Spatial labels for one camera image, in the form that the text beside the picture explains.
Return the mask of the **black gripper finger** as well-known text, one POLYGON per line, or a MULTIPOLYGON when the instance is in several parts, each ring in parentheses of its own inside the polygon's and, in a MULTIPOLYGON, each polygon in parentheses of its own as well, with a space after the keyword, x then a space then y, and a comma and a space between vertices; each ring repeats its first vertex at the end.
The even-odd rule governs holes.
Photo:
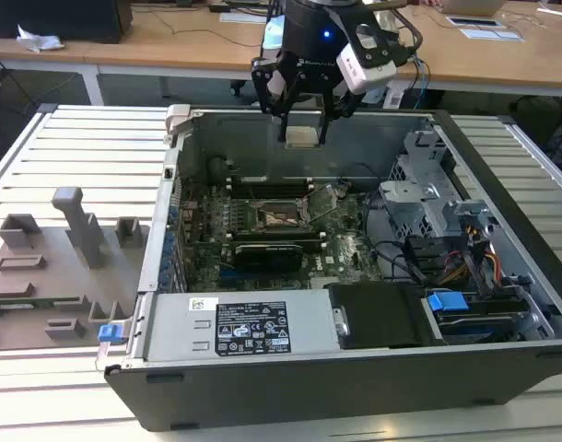
POLYGON ((326 135, 332 121, 340 118, 350 118, 357 108, 357 95, 353 94, 349 88, 339 99, 334 99, 335 84, 330 78, 323 78, 321 85, 322 93, 322 117, 319 127, 318 143, 326 142, 326 135))
POLYGON ((298 69, 298 57, 292 52, 281 51, 274 61, 263 56, 252 59, 252 82, 254 84, 262 113, 280 119, 278 141, 287 140, 288 116, 297 102, 305 80, 298 69), (280 74, 285 82, 278 98, 269 90, 274 74, 280 74))

